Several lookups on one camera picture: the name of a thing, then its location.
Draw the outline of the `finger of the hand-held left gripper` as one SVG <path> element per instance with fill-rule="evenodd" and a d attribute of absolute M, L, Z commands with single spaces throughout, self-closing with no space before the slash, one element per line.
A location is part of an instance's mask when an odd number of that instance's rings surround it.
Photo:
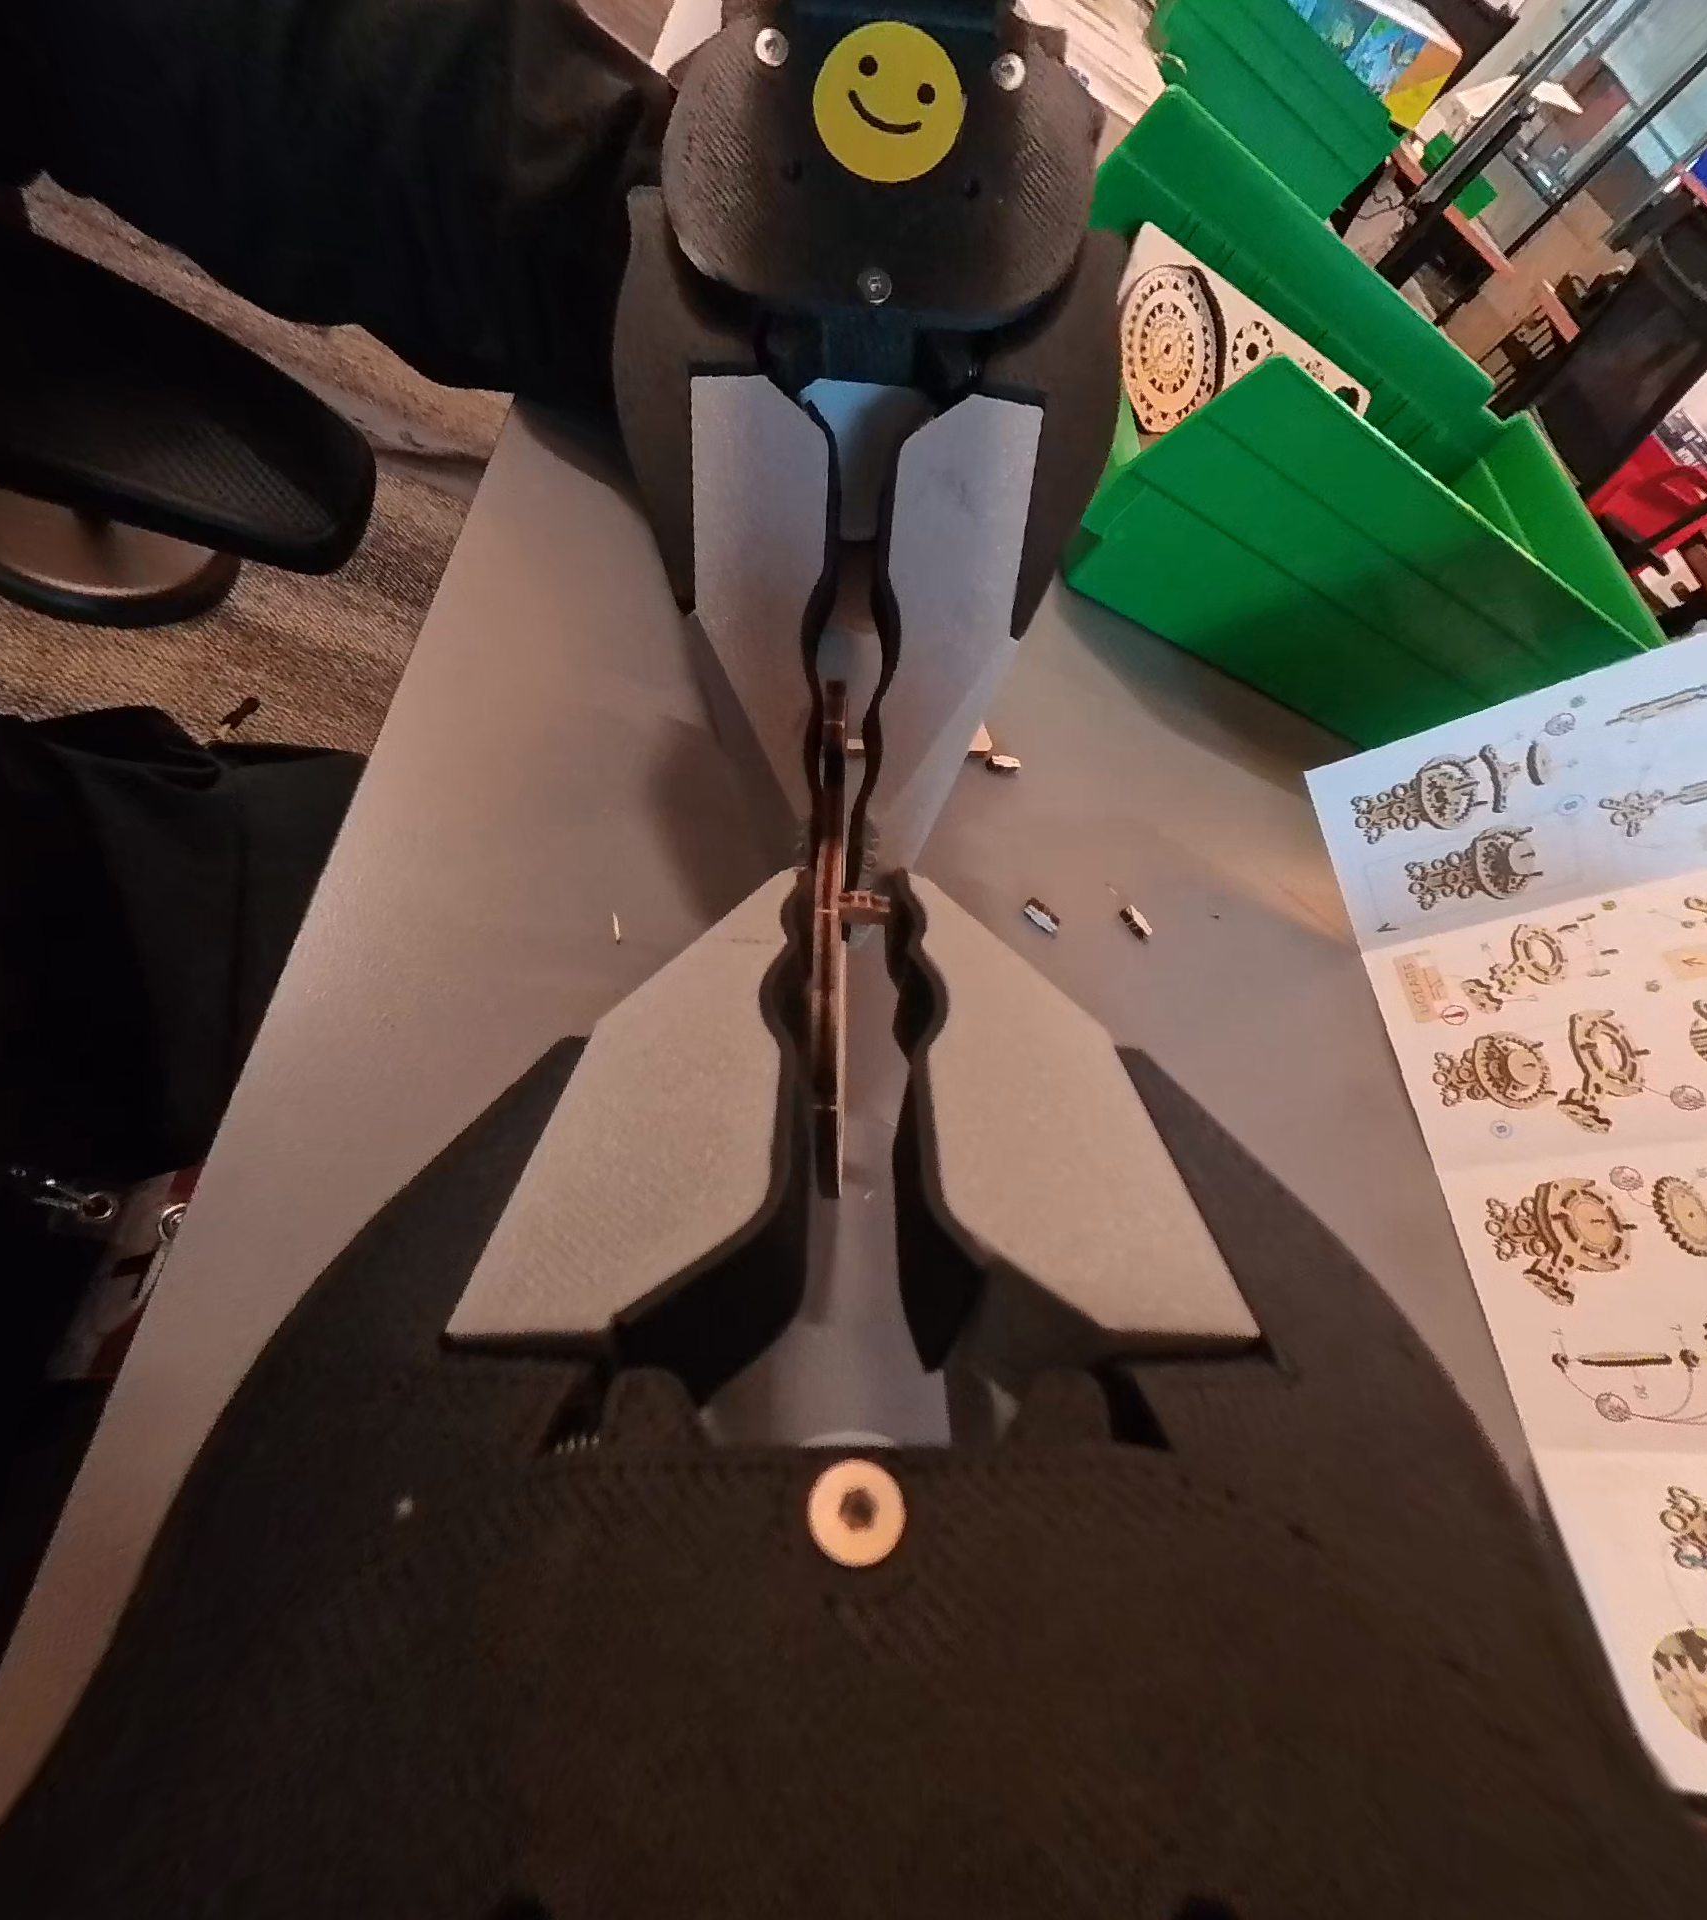
<path fill-rule="evenodd" d="M 1012 664 L 1042 423 L 1035 402 L 971 396 L 897 453 L 871 583 L 865 876 L 916 865 Z"/>
<path fill-rule="evenodd" d="M 767 849 L 807 849 L 817 645 L 839 567 L 839 474 L 821 420 L 765 374 L 690 383 L 696 604 L 687 647 Z"/>

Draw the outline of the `black storage bin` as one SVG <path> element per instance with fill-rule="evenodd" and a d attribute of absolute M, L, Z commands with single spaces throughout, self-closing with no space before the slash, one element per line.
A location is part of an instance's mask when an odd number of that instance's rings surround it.
<path fill-rule="evenodd" d="M 1707 374 L 1707 207 L 1646 241 L 1529 402 L 1583 494 L 1601 489 Z"/>

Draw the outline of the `round wooden gear disc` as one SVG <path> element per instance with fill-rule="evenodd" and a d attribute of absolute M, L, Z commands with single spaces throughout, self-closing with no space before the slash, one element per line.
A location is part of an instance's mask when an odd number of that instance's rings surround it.
<path fill-rule="evenodd" d="M 825 680 L 810 820 L 807 1075 L 817 1191 L 840 1197 L 845 1138 L 849 686 Z"/>

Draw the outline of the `laser-cut plywood parts sheet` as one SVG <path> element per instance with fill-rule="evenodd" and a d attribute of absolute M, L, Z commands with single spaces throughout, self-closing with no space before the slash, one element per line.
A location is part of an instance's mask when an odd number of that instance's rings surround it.
<path fill-rule="evenodd" d="M 1238 380 L 1286 360 L 1361 417 L 1371 391 L 1153 224 L 1138 229 L 1118 295 L 1123 397 L 1141 444 Z"/>

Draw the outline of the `green plastic bin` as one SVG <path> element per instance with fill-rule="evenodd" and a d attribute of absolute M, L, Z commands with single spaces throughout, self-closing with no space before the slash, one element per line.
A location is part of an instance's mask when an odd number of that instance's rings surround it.
<path fill-rule="evenodd" d="M 1364 404 L 1296 357 L 1169 430 L 1122 397 L 1062 563 L 1082 596 L 1358 746 L 1662 644 L 1537 423 L 1188 86 L 1106 155 L 1091 221 L 1183 244 Z"/>
<path fill-rule="evenodd" d="M 1162 2 L 1149 45 L 1163 76 L 1319 217 L 1401 144 L 1382 102 L 1286 2 Z"/>

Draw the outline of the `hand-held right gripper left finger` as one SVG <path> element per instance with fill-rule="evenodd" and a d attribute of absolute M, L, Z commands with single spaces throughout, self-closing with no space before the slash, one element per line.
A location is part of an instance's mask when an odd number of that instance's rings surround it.
<path fill-rule="evenodd" d="M 698 1402 L 798 1315 L 810 1151 L 780 869 L 594 1024 L 445 1323 L 461 1350 L 658 1368 Z"/>

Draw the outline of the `black office chair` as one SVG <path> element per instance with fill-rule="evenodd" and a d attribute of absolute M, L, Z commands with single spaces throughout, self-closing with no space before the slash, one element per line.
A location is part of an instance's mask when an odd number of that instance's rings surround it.
<path fill-rule="evenodd" d="M 267 357 L 0 220 L 0 596 L 153 628 L 242 563 L 327 574 L 361 547 L 361 430 Z"/>

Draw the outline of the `printed instruction sheet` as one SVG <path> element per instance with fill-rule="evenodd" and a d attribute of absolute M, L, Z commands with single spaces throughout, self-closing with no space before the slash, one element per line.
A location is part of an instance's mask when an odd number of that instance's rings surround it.
<path fill-rule="evenodd" d="M 1547 1512 L 1707 1798 L 1707 631 L 1308 787 Z"/>

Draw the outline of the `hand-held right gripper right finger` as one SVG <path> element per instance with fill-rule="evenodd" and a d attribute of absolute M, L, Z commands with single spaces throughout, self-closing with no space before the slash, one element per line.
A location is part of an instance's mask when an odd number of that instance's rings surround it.
<path fill-rule="evenodd" d="M 1109 1031 L 933 881 L 897 876 L 894 903 L 894 1260 L 920 1367 L 1257 1350 L 1256 1313 Z"/>

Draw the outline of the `colourful picture box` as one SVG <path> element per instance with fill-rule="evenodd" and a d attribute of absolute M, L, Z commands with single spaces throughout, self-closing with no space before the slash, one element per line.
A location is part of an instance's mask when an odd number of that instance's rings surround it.
<path fill-rule="evenodd" d="M 1289 2 L 1390 119 L 1414 131 L 1455 82 L 1464 50 L 1418 2 Z"/>

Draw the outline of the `red plastic bin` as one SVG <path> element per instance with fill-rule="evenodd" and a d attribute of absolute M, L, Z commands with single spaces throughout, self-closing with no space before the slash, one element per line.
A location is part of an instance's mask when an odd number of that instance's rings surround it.
<path fill-rule="evenodd" d="M 1589 493 L 1588 508 L 1615 558 L 1637 574 L 1707 532 L 1707 472 L 1650 437 Z"/>

